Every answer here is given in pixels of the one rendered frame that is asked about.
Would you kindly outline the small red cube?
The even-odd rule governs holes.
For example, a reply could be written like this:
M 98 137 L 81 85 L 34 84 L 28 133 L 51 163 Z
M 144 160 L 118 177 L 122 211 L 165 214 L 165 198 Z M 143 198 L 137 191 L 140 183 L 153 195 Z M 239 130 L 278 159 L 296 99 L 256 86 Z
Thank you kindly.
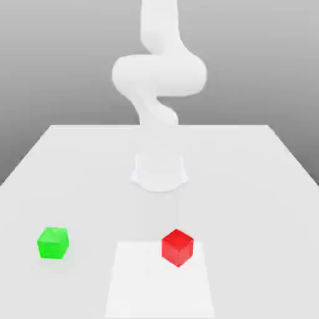
M 173 265 L 180 267 L 192 256 L 194 239 L 179 229 L 175 229 L 161 240 L 161 255 Z

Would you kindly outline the small green cube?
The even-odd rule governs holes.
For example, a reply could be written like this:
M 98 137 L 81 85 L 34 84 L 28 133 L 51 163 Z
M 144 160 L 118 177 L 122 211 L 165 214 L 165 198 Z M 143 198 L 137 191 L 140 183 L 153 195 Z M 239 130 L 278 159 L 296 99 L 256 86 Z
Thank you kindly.
M 67 229 L 64 227 L 46 227 L 37 240 L 41 258 L 62 259 L 69 247 Z

